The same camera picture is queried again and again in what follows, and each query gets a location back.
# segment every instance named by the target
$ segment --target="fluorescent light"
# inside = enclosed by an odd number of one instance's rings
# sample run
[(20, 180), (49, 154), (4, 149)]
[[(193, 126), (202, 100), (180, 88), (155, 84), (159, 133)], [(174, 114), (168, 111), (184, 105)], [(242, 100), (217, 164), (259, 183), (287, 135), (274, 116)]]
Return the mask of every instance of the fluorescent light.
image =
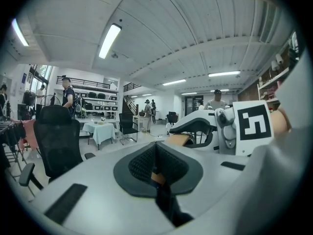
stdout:
[(196, 92), (190, 92), (190, 93), (183, 93), (182, 95), (191, 95), (191, 94), (197, 94)]
[(220, 90), (221, 92), (228, 92), (229, 89)]
[(238, 75), (240, 74), (240, 71), (230, 71), (230, 72), (222, 72), (222, 73), (212, 73), (209, 74), (209, 77), (212, 76), (226, 76), (226, 75)]
[(186, 82), (186, 80), (185, 80), (185, 79), (182, 79), (182, 80), (178, 80), (178, 81), (166, 83), (166, 84), (163, 84), (163, 85), (171, 85), (171, 84), (177, 84), (177, 83), (181, 83), (181, 82)]
[(111, 48), (114, 40), (116, 39), (118, 33), (121, 31), (121, 26), (118, 26), (117, 24), (112, 24), (101, 47), (99, 57), (105, 59), (109, 49)]
[(23, 36), (21, 30), (20, 30), (20, 27), (18, 25), (18, 22), (16, 21), (16, 18), (13, 19), (12, 26), (13, 26), (13, 29), (15, 30), (15, 33), (17, 34), (17, 36), (19, 37), (20, 41), (22, 42), (22, 44), (24, 46), (28, 46), (28, 43), (27, 43), (25, 37)]

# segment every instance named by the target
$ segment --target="black chair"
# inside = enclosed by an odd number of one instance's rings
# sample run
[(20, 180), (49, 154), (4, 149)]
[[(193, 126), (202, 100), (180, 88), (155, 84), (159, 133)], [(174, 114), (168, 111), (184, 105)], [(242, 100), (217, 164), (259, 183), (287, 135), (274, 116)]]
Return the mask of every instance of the black chair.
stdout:
[(106, 99), (106, 95), (103, 93), (98, 93), (98, 98), (99, 99)]
[[(120, 140), (122, 145), (124, 145), (122, 142), (124, 139), (131, 139), (131, 140), (137, 142), (137, 140), (138, 140), (138, 125), (133, 122), (133, 115), (132, 114), (129, 114), (129, 113), (120, 113), (119, 114), (119, 130), (122, 133), (122, 140)], [(124, 138), (124, 135), (133, 134), (133, 133), (137, 133), (136, 140), (134, 140), (133, 138)]]
[(88, 97), (90, 97), (90, 98), (97, 98), (97, 94), (94, 93), (94, 92), (89, 92), (88, 93)]
[(178, 121), (178, 116), (176, 115), (176, 112), (169, 112), (168, 115), (166, 115), (168, 122), (173, 126)]
[[(43, 107), (34, 123), (34, 132), (45, 174), (50, 177), (49, 183), (83, 161), (79, 150), (80, 123), (71, 118), (68, 109), (61, 106)], [(85, 154), (86, 159), (94, 156), (92, 153)], [(23, 169), (20, 185), (28, 186), (31, 180), (42, 189), (33, 175), (34, 167), (31, 163)]]

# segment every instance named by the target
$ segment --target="grey floor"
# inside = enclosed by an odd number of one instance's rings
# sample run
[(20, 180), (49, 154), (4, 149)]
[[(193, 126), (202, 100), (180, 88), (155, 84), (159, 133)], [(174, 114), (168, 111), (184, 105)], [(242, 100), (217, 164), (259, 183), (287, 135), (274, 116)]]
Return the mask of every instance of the grey floor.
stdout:
[[(113, 143), (111, 143), (110, 140), (106, 140), (101, 143), (100, 145), (100, 150), (98, 151), (97, 145), (95, 144), (94, 140), (90, 139), (89, 145), (88, 145), (88, 138), (80, 138), (79, 144), (80, 144), (80, 153), (82, 155), (83, 160), (85, 160), (84, 154), (92, 152), (96, 156), (101, 156), (105, 155), (106, 153), (109, 152), (118, 152), (120, 149), (123, 149), (125, 147), (133, 146), (139, 143), (149, 143), (152, 141), (163, 141), (167, 139), (167, 131), (166, 127), (163, 124), (152, 124), (151, 125), (151, 133), (143, 133), (139, 132), (138, 133), (138, 141), (137, 143), (134, 141), (124, 141), (124, 145), (121, 144), (120, 139), (121, 136), (120, 134), (117, 135), (116, 139), (113, 140)], [(45, 187), (48, 185), (48, 177), (45, 174), (45, 168), (43, 164), (43, 160), (41, 159), (41, 156), (38, 154), (36, 150), (30, 151), (25, 151), (24, 157), (26, 159), (27, 163), (34, 163), (35, 164), (35, 169), (34, 169), (34, 174), (35, 177), (38, 179), (38, 181)], [(23, 168), (25, 166), (25, 162), (22, 161), (21, 156), (19, 156), (19, 162), (21, 167)], [(9, 169), (12, 175), (19, 175), (20, 170), (17, 165), (17, 163), (11, 163), (11, 168)], [(39, 189), (35, 187), (32, 183), (30, 183), (30, 189), (33, 191), (33, 193), (36, 195), (39, 192)], [(25, 199), (28, 201), (32, 200), (34, 197), (31, 194), (30, 190), (27, 187), (22, 187), (18, 185), (17, 189), (20, 191), (20, 194), (24, 196)]]

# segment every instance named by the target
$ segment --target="black strip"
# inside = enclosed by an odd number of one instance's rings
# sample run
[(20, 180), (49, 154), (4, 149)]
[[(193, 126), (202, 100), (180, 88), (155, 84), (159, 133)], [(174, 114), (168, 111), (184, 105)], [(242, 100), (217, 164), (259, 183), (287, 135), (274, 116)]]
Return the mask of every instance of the black strip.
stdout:
[(87, 186), (73, 184), (54, 202), (45, 212), (45, 215), (59, 225), (62, 225), (86, 189)]
[(221, 166), (225, 166), (234, 170), (241, 170), (243, 171), (245, 168), (245, 165), (242, 164), (235, 164), (235, 163), (231, 163), (231, 162), (223, 162), (221, 163)]

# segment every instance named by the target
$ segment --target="white ceiling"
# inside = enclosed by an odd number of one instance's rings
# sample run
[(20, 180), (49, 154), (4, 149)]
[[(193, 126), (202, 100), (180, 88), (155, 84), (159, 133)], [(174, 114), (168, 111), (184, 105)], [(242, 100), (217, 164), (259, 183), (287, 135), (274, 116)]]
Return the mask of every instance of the white ceiling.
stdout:
[[(186, 79), (171, 89), (238, 91), (269, 66), (292, 32), (287, 15), (268, 8), (261, 0), (32, 0), (17, 17), (29, 47), (12, 30), (7, 47), (20, 63), (87, 70), (153, 89)], [(122, 30), (101, 59), (112, 23)], [(236, 70), (239, 76), (208, 77)]]

